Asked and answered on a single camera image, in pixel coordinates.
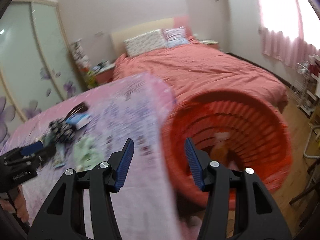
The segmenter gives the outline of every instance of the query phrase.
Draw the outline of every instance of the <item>wooden floor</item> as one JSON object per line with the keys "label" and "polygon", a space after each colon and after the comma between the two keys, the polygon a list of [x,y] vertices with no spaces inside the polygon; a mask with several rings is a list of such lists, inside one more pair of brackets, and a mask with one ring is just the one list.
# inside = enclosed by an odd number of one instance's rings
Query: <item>wooden floor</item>
{"label": "wooden floor", "polygon": [[[292,236],[294,236],[300,230],[300,216],[306,209],[313,194],[296,202],[293,206],[289,205],[289,201],[305,188],[309,179],[307,169],[314,160],[305,159],[302,155],[310,133],[307,116],[296,107],[295,102],[290,98],[289,104],[283,112],[283,116],[288,123],[291,134],[293,163],[289,176],[282,187],[273,194],[273,197],[289,225]],[[311,142],[307,154],[319,155],[320,152],[315,140],[311,140]]]}

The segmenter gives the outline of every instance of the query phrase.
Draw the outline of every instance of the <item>plastic basket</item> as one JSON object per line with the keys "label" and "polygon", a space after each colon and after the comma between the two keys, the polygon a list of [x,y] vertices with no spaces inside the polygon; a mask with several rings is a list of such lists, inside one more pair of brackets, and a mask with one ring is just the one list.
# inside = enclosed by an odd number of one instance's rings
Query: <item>plastic basket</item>
{"label": "plastic basket", "polygon": [[[184,152],[191,137],[198,149],[215,144],[217,132],[229,132],[229,152],[240,170],[251,167],[270,192],[276,191],[292,163],[287,125],[268,102],[236,90],[210,90],[179,103],[162,128],[165,160],[172,185],[189,200],[205,207],[208,193],[195,185]],[[231,192],[229,209],[235,208]]]}

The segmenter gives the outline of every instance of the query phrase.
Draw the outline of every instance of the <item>metal screw cap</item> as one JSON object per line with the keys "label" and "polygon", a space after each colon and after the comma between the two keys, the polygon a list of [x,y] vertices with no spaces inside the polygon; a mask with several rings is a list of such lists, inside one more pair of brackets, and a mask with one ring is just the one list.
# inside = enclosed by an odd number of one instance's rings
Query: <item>metal screw cap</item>
{"label": "metal screw cap", "polygon": [[109,167],[109,163],[107,163],[107,162],[100,163],[99,167],[102,169],[105,169],[105,168]]}
{"label": "metal screw cap", "polygon": [[210,165],[211,165],[212,167],[217,168],[217,167],[220,166],[220,163],[218,163],[218,162],[216,162],[216,161],[212,161],[212,162],[210,162]]}
{"label": "metal screw cap", "polygon": [[245,172],[248,173],[248,174],[253,174],[254,170],[252,168],[246,168]]}
{"label": "metal screw cap", "polygon": [[66,174],[66,175],[71,175],[71,174],[73,174],[73,169],[67,169],[67,170],[65,171],[65,174]]}

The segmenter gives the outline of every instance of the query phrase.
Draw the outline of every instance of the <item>person's hand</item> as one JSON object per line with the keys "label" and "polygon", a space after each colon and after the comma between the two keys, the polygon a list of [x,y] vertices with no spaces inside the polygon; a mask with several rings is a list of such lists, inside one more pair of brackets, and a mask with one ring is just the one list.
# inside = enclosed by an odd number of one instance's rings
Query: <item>person's hand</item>
{"label": "person's hand", "polygon": [[[13,206],[7,200],[0,199],[2,208],[9,213],[14,213]],[[22,186],[19,185],[19,194],[14,200],[14,206],[17,209],[17,217],[21,219],[23,223],[29,220],[29,213],[27,211],[27,203],[23,196]]]}

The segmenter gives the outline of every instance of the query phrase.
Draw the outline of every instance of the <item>blue gripper pad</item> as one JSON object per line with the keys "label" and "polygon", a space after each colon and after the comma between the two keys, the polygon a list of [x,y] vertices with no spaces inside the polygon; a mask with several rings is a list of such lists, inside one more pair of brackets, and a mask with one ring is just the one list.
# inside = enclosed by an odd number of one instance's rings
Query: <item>blue gripper pad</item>
{"label": "blue gripper pad", "polygon": [[29,156],[33,153],[36,153],[37,151],[40,151],[41,149],[43,148],[43,143],[41,141],[37,141],[33,144],[30,144],[26,147],[24,147],[22,150],[21,150],[21,155],[22,156]]}
{"label": "blue gripper pad", "polygon": [[115,183],[116,191],[119,191],[123,187],[124,181],[125,181],[125,178],[127,177],[130,163],[133,157],[134,143],[131,139],[128,139],[128,140],[129,140],[129,143],[128,144],[126,143],[126,145],[122,149],[124,153],[119,163],[119,166],[116,170],[116,173],[117,173],[117,180]]}
{"label": "blue gripper pad", "polygon": [[184,143],[184,151],[188,159],[193,180],[195,181],[195,184],[199,187],[199,189],[202,191],[204,190],[205,186],[202,175],[203,169],[196,155],[197,149],[195,148],[190,138],[187,138]]}

